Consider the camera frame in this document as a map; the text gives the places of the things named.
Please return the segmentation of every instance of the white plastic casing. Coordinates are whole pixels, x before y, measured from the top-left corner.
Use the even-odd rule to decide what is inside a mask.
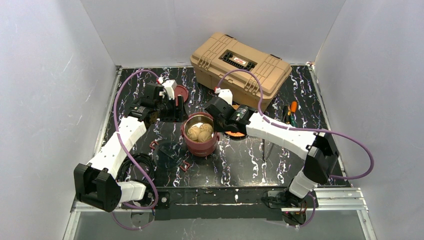
[[[143,199],[146,191],[146,186],[137,181],[118,182],[122,195],[119,202],[125,203],[128,201],[138,201]]]
[[[156,82],[157,82],[158,84],[163,84],[163,83],[164,83],[164,78],[160,76],[160,77],[156,80]]]
[[[177,87],[177,82],[175,80],[167,80],[162,83],[162,86],[165,88],[166,94],[168,94],[168,99],[175,99],[175,88]]]
[[[218,97],[224,99],[229,105],[233,104],[233,93],[229,89],[221,89]]]
[[[288,190],[290,193],[303,199],[310,191],[318,187],[318,183],[310,180],[304,174],[303,169],[293,178]]]
[[[130,151],[136,141],[146,133],[146,126],[144,122],[139,122],[135,117],[123,117],[119,124],[119,132],[126,149]],[[118,170],[127,156],[118,141],[117,134],[117,132],[113,133],[100,152],[88,162],[95,169],[103,170],[107,168],[107,173],[111,174],[114,179],[116,179]]]
[[[291,125],[280,121],[269,119],[271,123],[277,123],[285,127],[292,128]],[[246,125],[247,135],[259,137],[275,143],[305,160],[308,155],[307,146],[312,146],[315,135],[310,131],[292,131],[273,126],[266,122],[259,113],[254,113],[250,119],[250,124]]]

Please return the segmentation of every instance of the red handle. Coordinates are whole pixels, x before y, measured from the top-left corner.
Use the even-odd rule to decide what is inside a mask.
[[[156,148],[156,147],[155,147],[155,145],[159,145],[159,143],[158,143],[157,141],[152,141],[152,142],[150,143],[149,147],[150,147],[151,149],[155,149],[155,148]]]
[[[186,162],[186,161],[182,161],[183,165],[185,165],[185,167],[183,167],[182,165],[179,166],[179,168],[183,171],[183,172],[187,172],[187,170],[191,167],[190,163]]]

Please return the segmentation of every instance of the black wire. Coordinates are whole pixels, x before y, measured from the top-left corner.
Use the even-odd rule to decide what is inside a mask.
[[[155,164],[153,163],[152,157],[150,157],[149,155],[147,155],[145,153],[137,153],[137,154],[133,155],[132,157],[135,159],[135,161],[138,164],[146,165],[147,175],[149,176],[149,178],[153,179],[153,176],[155,174]],[[125,179],[127,178],[127,171],[132,166],[134,166],[133,162],[128,157],[126,157],[123,160],[121,166],[119,167],[116,180],[118,182],[125,182]],[[134,179],[133,181],[142,183],[146,186],[150,185],[145,177],[143,177],[143,179]]]

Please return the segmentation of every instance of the black marble surface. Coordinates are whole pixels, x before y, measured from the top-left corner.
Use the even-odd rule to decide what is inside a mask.
[[[125,79],[137,69],[123,69],[118,88]],[[203,107],[213,96],[213,91],[196,82],[192,67],[149,68],[158,76],[176,80],[179,85],[188,89],[189,98],[185,103],[188,113],[204,112]],[[125,106],[130,104],[139,94],[143,94],[146,83],[154,83],[156,79],[149,73],[138,74],[124,87],[118,104],[119,118],[124,115]],[[283,106],[293,101],[298,102],[295,119],[300,128],[326,128],[323,111],[317,98],[307,66],[294,65],[291,75],[281,86],[278,94],[264,112],[271,118],[280,119]],[[157,122],[134,145],[133,153],[153,154],[149,147],[152,141],[176,141],[184,146],[180,133],[181,123]],[[115,131],[112,112],[109,116],[103,144]],[[181,155],[192,166],[187,172],[181,169],[164,171],[156,168],[154,182],[157,187],[253,187],[281,186],[287,187],[292,178],[303,167],[304,162],[292,152],[275,145],[269,159],[263,163],[263,156],[268,155],[271,143],[256,137],[233,140],[221,134],[218,147],[207,157],[193,156],[184,151]],[[333,174],[341,175],[339,164]],[[141,173],[130,168],[129,175],[133,179]],[[327,185],[349,186],[344,180],[331,180]]]

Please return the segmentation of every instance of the toolbox label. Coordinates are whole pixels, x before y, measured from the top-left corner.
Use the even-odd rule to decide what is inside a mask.
[[[247,63],[247,61],[240,59],[238,57],[234,57],[234,62],[237,62],[239,64],[243,64],[243,65],[245,65]]]

